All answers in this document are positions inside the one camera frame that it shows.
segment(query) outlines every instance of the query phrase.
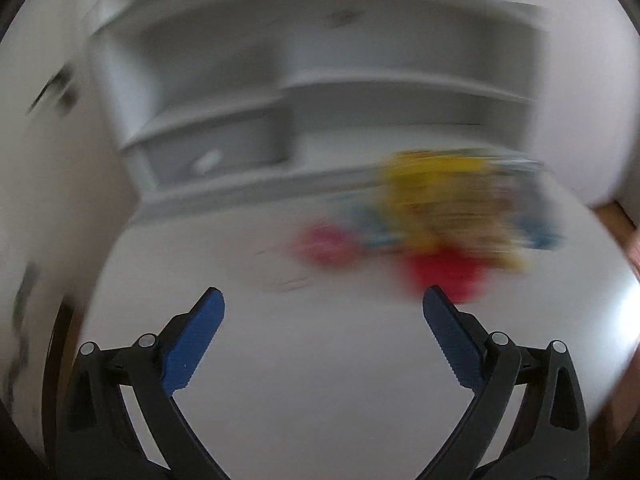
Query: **pile of objects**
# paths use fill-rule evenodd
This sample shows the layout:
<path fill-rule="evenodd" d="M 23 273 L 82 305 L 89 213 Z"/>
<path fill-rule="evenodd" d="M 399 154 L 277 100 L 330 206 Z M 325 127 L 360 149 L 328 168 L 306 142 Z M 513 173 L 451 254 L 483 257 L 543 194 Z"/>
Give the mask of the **pile of objects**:
<path fill-rule="evenodd" d="M 296 253 L 333 267 L 372 251 L 398 253 L 416 290 L 439 285 L 454 302 L 469 301 L 487 268 L 525 271 L 524 249 L 558 243 L 540 173 L 525 156 L 398 153 L 383 166 L 380 188 L 334 198 L 331 218 L 305 229 Z"/>

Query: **red object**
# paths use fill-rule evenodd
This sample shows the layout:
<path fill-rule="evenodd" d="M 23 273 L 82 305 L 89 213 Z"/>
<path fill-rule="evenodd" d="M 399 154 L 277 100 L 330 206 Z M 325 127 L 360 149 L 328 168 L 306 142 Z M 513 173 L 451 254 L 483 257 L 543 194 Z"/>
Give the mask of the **red object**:
<path fill-rule="evenodd" d="M 431 285 L 439 286 L 453 303 L 466 303 L 481 291 L 484 263 L 454 249 L 436 254 L 406 254 L 412 285 L 422 294 Z"/>
<path fill-rule="evenodd" d="M 305 230 L 294 244 L 296 254 L 325 267 L 342 267 L 358 257 L 360 248 L 348 231 L 331 224 Z"/>

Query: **silver screw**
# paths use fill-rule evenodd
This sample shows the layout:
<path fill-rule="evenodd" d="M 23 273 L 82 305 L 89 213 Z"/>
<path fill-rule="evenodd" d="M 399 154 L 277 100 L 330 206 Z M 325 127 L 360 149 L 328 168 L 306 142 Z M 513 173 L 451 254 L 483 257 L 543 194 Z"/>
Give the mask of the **silver screw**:
<path fill-rule="evenodd" d="M 138 344 L 142 346 L 142 348 L 149 348 L 153 346 L 156 342 L 156 336 L 153 334 L 145 334 L 138 339 Z"/>
<path fill-rule="evenodd" d="M 566 345 L 562 341 L 554 341 L 551 346 L 559 354 L 564 354 L 566 352 Z"/>
<path fill-rule="evenodd" d="M 491 341 L 500 346 L 505 346 L 509 342 L 509 337 L 502 332 L 494 332 L 491 334 Z"/>
<path fill-rule="evenodd" d="M 91 352 L 93 352 L 95 349 L 95 345 L 92 342 L 88 342 L 88 343 L 84 343 L 81 347 L 80 347 L 80 353 L 82 355 L 89 355 Z"/>

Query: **blue gripper pad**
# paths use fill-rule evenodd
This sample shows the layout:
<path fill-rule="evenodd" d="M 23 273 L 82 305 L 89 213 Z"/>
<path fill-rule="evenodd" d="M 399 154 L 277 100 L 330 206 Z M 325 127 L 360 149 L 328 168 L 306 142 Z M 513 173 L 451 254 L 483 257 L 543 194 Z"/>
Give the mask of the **blue gripper pad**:
<path fill-rule="evenodd" d="M 169 397 L 189 384 L 225 317 L 225 300 L 215 288 L 196 307 L 173 348 L 164 356 L 162 387 Z"/>
<path fill-rule="evenodd" d="M 422 311 L 458 382 L 477 395 L 484 388 L 482 352 L 461 325 L 460 313 L 434 286 L 424 293 Z"/>

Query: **tabletop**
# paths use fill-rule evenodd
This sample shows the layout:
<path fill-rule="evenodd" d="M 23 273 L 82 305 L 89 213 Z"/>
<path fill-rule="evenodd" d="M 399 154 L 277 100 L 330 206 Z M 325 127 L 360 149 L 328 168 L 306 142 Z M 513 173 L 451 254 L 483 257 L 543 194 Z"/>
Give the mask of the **tabletop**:
<path fill-rule="evenodd" d="M 562 244 L 532 251 L 528 273 L 495 271 L 462 310 L 521 346 L 565 341 L 593 419 L 636 348 L 640 286 L 595 216 L 544 179 Z M 208 286 L 223 292 L 225 320 L 174 398 L 232 478 L 415 478 L 472 398 L 392 256 L 334 272 L 287 259 L 282 247 L 327 203 L 313 196 L 132 227 L 86 316 L 80 342 L 128 346 Z M 523 391 L 486 459 L 498 455 Z M 148 457 L 163 463 L 125 396 Z"/>

